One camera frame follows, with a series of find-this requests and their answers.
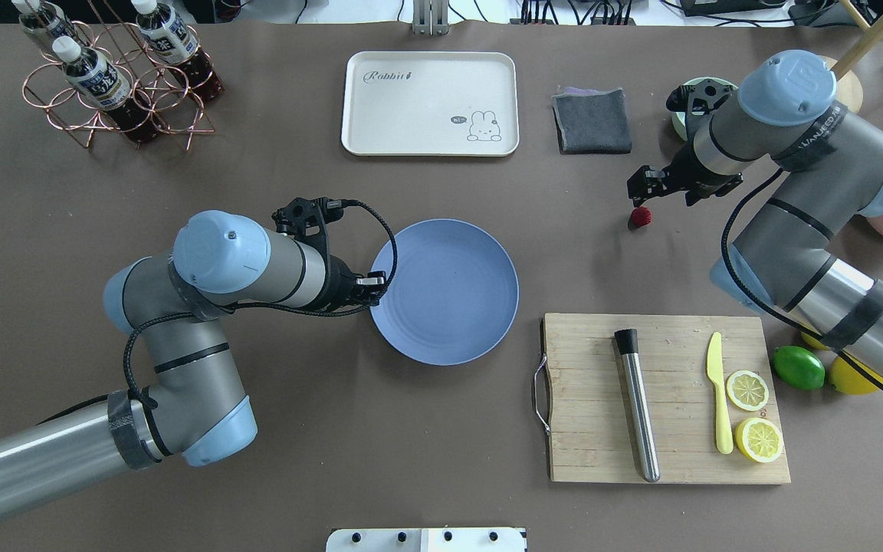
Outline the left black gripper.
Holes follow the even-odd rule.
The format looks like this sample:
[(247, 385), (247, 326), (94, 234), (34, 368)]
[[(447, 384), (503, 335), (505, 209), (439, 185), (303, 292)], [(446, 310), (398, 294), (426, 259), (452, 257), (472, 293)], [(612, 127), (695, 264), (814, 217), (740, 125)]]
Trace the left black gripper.
[(389, 277), (384, 271), (355, 273), (346, 262), (330, 254), (327, 225), (340, 220), (346, 207), (358, 204), (352, 199), (297, 198), (273, 213), (277, 233), (293, 238), (304, 255), (297, 289), (279, 301), (280, 305), (298, 310), (368, 307), (373, 304), (373, 296), (382, 296), (388, 290)]

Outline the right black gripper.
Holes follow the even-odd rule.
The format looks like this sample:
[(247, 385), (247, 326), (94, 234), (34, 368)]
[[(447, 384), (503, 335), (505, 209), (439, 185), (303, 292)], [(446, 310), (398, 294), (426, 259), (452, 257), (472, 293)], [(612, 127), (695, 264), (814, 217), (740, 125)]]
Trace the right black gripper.
[(667, 177), (673, 178), (673, 190), (686, 192), (687, 205), (709, 196), (722, 198), (743, 182), (740, 174), (745, 162), (726, 154), (715, 143), (712, 120), (714, 111), (732, 97), (735, 85), (722, 78), (694, 78), (673, 90), (666, 108), (673, 120), (683, 121), (686, 144), (676, 153), (665, 170), (641, 166), (627, 179), (628, 198), (637, 209), (649, 199), (672, 193)]

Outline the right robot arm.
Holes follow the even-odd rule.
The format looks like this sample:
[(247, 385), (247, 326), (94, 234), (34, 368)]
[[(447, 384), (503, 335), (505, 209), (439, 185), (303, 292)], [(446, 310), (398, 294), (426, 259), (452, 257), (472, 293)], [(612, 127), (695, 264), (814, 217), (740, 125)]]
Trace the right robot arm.
[(820, 56), (774, 54), (702, 119), (669, 166), (638, 169), (628, 195), (641, 205), (682, 191), (695, 204), (726, 195), (770, 156), (787, 178), (729, 245), (738, 280), (883, 377), (883, 282), (826, 249), (852, 216), (883, 214), (883, 130), (836, 91)]

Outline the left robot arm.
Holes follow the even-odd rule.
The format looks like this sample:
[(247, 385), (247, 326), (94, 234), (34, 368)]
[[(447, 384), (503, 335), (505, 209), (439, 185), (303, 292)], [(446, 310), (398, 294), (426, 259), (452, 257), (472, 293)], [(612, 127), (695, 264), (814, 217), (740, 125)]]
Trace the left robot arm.
[(356, 199), (295, 199), (276, 227), (197, 213), (168, 254), (107, 283), (103, 304), (127, 335), (125, 387), (0, 439), (0, 521), (117, 475), (181, 455), (203, 467), (241, 451), (258, 429), (222, 318), (246, 308), (348, 317), (379, 303), (391, 271), (350, 270), (327, 226)]

